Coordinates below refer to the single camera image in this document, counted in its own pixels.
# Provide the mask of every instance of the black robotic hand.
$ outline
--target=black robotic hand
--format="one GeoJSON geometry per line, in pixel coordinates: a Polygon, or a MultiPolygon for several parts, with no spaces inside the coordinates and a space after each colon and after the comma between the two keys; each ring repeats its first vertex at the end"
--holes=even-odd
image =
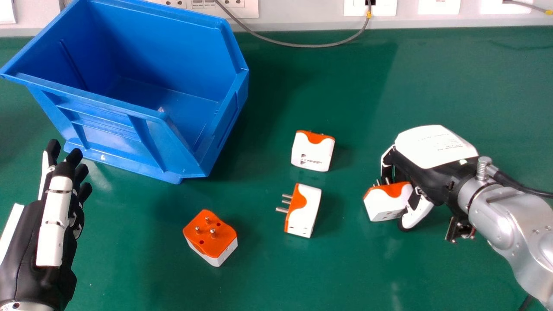
{"type": "Polygon", "coordinates": [[[0,310],[62,311],[73,297],[71,270],[85,224],[83,204],[92,193],[81,185],[88,168],[74,149],[57,163],[61,147],[43,153],[38,200],[15,204],[0,238],[0,310]]]}

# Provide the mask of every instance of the robotic hand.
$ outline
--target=robotic hand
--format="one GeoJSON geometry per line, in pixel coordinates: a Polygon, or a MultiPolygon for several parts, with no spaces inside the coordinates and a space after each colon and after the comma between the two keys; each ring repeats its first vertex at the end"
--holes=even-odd
{"type": "Polygon", "coordinates": [[[400,218],[409,231],[434,206],[453,213],[446,240],[478,230],[511,265],[520,286],[553,310],[552,193],[525,187],[479,157],[447,128],[422,126],[398,135],[382,155],[381,180],[365,195],[372,221],[400,218]]]}
{"type": "Polygon", "coordinates": [[[15,204],[0,238],[0,311],[62,311],[77,279],[71,265],[85,224],[81,185],[88,168],[74,149],[57,163],[61,147],[51,140],[42,158],[38,200],[15,204]]]}

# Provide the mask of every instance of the green tabletop surface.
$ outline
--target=green tabletop surface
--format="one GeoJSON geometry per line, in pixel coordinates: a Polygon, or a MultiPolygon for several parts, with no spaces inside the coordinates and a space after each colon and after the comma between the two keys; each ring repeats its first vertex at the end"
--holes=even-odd
{"type": "MultiPolygon", "coordinates": [[[[268,33],[323,43],[351,32],[268,33]]],[[[444,241],[435,210],[409,233],[370,222],[362,197],[397,134],[442,124],[528,186],[553,189],[553,28],[369,30],[329,49],[237,35],[249,96],[211,175],[168,184],[88,160],[94,192],[67,310],[516,310],[526,293],[477,234],[444,241]],[[332,135],[329,172],[290,164],[296,130],[332,135]],[[295,183],[322,189],[311,239],[275,212],[295,183]],[[232,225],[220,268],[182,228],[202,209],[232,225]]],[[[0,64],[28,38],[0,39],[0,64]]],[[[41,152],[63,142],[22,85],[0,80],[0,222],[35,199],[41,152]]],[[[545,310],[533,303],[530,310],[545,310]]]]}

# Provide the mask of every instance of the blue plastic bin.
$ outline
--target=blue plastic bin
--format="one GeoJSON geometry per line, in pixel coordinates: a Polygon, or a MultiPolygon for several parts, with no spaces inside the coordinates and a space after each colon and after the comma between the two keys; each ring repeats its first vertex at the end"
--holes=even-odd
{"type": "Polygon", "coordinates": [[[166,182],[208,176],[248,92],[226,20],[73,1],[2,69],[85,158],[166,182]]]}

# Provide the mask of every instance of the white wall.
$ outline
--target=white wall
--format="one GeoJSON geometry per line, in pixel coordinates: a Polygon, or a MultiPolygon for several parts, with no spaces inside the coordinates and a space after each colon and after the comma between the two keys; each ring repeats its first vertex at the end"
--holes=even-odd
{"type": "MultiPolygon", "coordinates": [[[[462,0],[459,15],[417,15],[417,0],[398,0],[395,17],[375,17],[370,28],[480,27],[553,25],[553,16],[530,14],[482,15],[481,0],[462,0]]],[[[534,0],[553,8],[553,0],[534,0]]],[[[15,0],[18,24],[0,25],[0,37],[35,35],[59,13],[59,0],[15,0]]],[[[344,17],[343,0],[259,0],[259,18],[246,19],[254,30],[356,29],[363,17],[344,17]]]]}

